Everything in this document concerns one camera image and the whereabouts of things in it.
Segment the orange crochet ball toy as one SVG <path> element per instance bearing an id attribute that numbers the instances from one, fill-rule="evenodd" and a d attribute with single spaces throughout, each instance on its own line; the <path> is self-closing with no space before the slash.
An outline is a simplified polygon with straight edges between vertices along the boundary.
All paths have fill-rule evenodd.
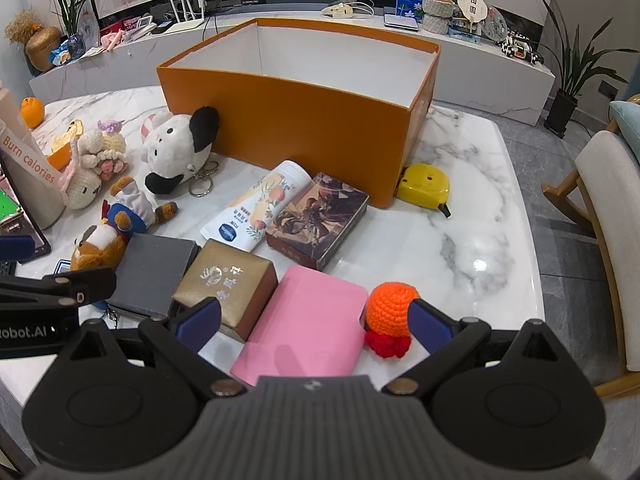
<path id="1" fill-rule="evenodd" d="M 401 359 L 409 351 L 408 310 L 419 297 L 413 286 L 399 282 L 372 290 L 364 310 L 364 343 L 381 359 Z"/>

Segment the gold brown gift box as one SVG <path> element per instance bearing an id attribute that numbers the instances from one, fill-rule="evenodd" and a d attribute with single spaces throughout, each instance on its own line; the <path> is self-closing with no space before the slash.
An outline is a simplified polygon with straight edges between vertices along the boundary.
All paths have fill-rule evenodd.
<path id="1" fill-rule="evenodd" d="M 186 308 L 207 297 L 217 298 L 221 330 L 245 342 L 277 286 L 276 269 L 270 260 L 208 240 L 172 298 Z"/>

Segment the dark grey box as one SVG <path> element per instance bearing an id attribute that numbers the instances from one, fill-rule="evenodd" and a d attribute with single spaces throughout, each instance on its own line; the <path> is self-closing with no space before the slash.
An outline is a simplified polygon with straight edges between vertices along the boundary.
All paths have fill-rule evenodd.
<path id="1" fill-rule="evenodd" d="M 134 234 L 116 269 L 116 289 L 107 304 L 147 318 L 171 315 L 172 295 L 199 251 L 194 240 Z"/>

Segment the sailor bear plush toy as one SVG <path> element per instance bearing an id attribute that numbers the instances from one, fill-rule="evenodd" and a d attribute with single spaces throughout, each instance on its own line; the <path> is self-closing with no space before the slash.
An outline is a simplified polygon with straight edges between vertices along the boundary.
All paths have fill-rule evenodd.
<path id="1" fill-rule="evenodd" d="M 116 270 L 134 234 L 145 234 L 178 214 L 175 202 L 154 206 L 132 177 L 119 178 L 110 193 L 114 200 L 102 203 L 101 221 L 76 242 L 70 270 Z"/>

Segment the pink notebook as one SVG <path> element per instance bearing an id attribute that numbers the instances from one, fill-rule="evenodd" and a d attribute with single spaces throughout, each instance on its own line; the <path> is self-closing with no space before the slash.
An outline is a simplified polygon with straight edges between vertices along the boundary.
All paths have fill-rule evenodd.
<path id="1" fill-rule="evenodd" d="M 231 374 L 251 386 L 262 376 L 349 376 L 363 347 L 367 300 L 359 285 L 290 266 Z"/>

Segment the white pink crochet bunny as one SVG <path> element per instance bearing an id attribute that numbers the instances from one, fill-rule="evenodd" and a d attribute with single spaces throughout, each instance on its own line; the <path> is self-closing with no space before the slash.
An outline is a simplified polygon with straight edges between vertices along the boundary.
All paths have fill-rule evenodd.
<path id="1" fill-rule="evenodd" d="M 58 192 L 67 208 L 84 209 L 98 196 L 102 180 L 92 170 L 81 165 L 77 136 L 70 140 L 70 154 L 70 163 L 58 179 Z"/>

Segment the yellow tape measure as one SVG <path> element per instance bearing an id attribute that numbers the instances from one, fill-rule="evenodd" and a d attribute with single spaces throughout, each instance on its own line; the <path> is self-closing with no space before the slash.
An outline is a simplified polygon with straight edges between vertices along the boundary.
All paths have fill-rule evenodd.
<path id="1" fill-rule="evenodd" d="M 402 170 L 395 195 L 409 204 L 438 210 L 449 218 L 449 191 L 449 179 L 442 170 L 427 164 L 413 164 Z"/>

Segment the illustrated dark card box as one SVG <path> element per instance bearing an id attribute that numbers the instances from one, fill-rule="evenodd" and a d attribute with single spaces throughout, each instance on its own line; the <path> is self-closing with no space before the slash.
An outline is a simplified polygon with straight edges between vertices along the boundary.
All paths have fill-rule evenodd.
<path id="1" fill-rule="evenodd" d="M 269 247 L 306 268 L 322 271 L 367 211 L 369 195 L 316 174 L 266 231 Z"/>

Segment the dark tablet device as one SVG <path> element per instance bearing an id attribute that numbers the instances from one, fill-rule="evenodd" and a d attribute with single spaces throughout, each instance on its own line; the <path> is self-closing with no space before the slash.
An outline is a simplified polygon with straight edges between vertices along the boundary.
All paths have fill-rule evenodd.
<path id="1" fill-rule="evenodd" d="M 26 263 L 49 255 L 51 245 L 14 188 L 1 161 L 1 261 Z"/>

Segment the cream crochet sheep doll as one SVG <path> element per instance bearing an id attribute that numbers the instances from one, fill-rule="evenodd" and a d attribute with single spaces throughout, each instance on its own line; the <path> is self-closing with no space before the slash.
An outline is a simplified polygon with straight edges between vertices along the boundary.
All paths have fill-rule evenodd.
<path id="1" fill-rule="evenodd" d="M 127 169 L 127 144 L 122 136 L 122 122 L 98 121 L 96 128 L 78 138 L 80 166 L 91 170 L 103 181 L 111 180 Z"/>

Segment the whole orange fruit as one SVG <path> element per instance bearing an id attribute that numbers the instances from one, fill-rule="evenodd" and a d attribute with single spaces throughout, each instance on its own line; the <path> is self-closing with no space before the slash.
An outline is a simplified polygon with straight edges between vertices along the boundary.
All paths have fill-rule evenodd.
<path id="1" fill-rule="evenodd" d="M 35 129 L 42 124 L 46 114 L 43 102 L 31 96 L 21 102 L 20 113 L 29 129 Z"/>

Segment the wooden chair white cushion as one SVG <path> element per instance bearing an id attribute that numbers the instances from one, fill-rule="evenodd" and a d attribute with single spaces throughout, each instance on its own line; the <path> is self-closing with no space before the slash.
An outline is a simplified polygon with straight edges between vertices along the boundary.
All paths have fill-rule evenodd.
<path id="1" fill-rule="evenodd" d="M 610 288 L 620 377 L 596 387 L 602 399 L 639 392 L 639 164 L 617 133 L 596 133 L 558 185 L 541 187 L 553 206 L 593 232 Z"/>

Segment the white marble tv console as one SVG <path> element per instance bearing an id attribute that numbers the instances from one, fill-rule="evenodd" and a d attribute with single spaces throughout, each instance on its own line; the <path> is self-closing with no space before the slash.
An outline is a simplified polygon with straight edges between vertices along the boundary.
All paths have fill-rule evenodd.
<path id="1" fill-rule="evenodd" d="M 554 84 L 548 67 L 509 58 L 494 44 L 471 44 L 420 29 L 417 32 L 384 25 L 380 16 L 327 18 L 319 12 L 280 11 L 221 14 L 208 25 L 186 32 L 149 35 L 110 52 L 52 68 L 29 81 L 43 103 L 145 86 L 157 86 L 157 65 L 215 32 L 224 32 L 254 18 L 295 18 L 320 24 L 346 24 L 361 29 L 421 37 L 440 45 L 434 98 L 454 105 L 536 125 Z"/>

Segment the gold round vase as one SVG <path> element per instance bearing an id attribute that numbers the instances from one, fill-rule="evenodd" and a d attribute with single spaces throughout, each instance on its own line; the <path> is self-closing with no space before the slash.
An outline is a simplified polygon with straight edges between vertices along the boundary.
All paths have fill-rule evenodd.
<path id="1" fill-rule="evenodd" d="M 49 56 L 61 44 L 61 32 L 53 26 L 38 29 L 27 41 L 25 51 L 29 61 L 41 73 L 52 68 Z"/>

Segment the potted green plant right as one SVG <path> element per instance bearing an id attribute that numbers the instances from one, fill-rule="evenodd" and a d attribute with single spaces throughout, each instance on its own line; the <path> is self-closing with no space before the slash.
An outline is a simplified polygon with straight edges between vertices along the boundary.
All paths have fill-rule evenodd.
<path id="1" fill-rule="evenodd" d="M 555 92 L 550 112 L 544 120 L 544 128 L 562 139 L 565 136 L 567 124 L 577 108 L 578 94 L 589 79 L 595 76 L 605 76 L 623 84 L 628 82 L 626 78 L 617 73 L 615 68 L 602 65 L 601 58 L 612 53 L 638 54 L 639 51 L 634 48 L 596 49 L 594 43 L 611 26 L 612 18 L 605 21 L 592 34 L 586 44 L 582 44 L 580 26 L 575 27 L 574 36 L 570 37 L 561 9 L 558 6 L 554 8 L 552 3 L 547 0 L 541 1 L 560 40 L 559 52 L 539 44 L 553 56 L 560 73 L 559 88 Z"/>

